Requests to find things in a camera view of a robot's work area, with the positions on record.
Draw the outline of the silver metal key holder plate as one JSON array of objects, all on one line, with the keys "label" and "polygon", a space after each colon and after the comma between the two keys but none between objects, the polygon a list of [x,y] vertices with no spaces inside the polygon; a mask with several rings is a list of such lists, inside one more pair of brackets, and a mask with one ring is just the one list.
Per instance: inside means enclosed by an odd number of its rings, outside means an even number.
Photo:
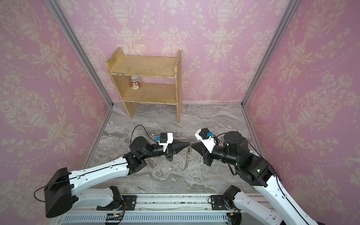
[{"label": "silver metal key holder plate", "polygon": [[190,164],[190,157],[191,154],[189,153],[189,149],[191,148],[191,143],[189,144],[189,146],[186,148],[186,158],[185,158],[185,166],[184,166],[184,170],[186,170],[189,167]]}]

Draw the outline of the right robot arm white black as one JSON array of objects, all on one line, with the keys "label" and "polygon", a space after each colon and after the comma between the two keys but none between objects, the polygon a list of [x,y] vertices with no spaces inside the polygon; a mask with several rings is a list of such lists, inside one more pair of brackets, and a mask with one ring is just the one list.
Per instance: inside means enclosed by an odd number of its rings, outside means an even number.
[{"label": "right robot arm white black", "polygon": [[229,209],[244,211],[264,225],[317,225],[291,197],[279,181],[273,167],[261,156],[250,152],[248,141],[238,131],[224,134],[223,145],[218,137],[207,128],[196,131],[198,143],[192,148],[202,155],[206,165],[218,160],[234,166],[236,175],[253,186],[270,203],[272,208],[247,196],[239,188],[231,185],[223,194]]}]

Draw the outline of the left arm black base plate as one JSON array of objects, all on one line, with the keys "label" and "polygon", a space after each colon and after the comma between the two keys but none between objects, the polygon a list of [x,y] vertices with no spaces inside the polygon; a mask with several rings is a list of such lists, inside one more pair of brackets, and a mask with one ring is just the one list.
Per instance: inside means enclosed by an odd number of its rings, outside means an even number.
[{"label": "left arm black base plate", "polygon": [[119,195],[106,206],[97,206],[98,211],[134,211],[137,203],[136,195]]}]

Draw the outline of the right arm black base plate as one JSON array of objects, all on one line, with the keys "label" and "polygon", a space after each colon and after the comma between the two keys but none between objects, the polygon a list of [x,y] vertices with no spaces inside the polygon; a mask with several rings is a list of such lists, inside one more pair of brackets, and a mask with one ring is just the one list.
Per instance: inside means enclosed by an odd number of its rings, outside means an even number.
[{"label": "right arm black base plate", "polygon": [[208,203],[211,204],[213,211],[236,211],[245,209],[250,201],[239,193],[235,196],[211,195]]}]

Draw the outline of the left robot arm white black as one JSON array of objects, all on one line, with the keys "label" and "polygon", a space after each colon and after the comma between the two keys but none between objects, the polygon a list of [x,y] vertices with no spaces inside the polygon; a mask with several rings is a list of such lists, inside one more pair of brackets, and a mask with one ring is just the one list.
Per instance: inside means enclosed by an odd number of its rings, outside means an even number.
[{"label": "left robot arm white black", "polygon": [[81,192],[92,186],[142,170],[147,165],[147,158],[164,156],[172,161],[174,155],[190,145],[189,142],[160,137],[151,144],[139,136],[130,144],[130,151],[116,160],[72,172],[66,167],[58,169],[44,187],[46,217],[60,216],[83,202]]}]

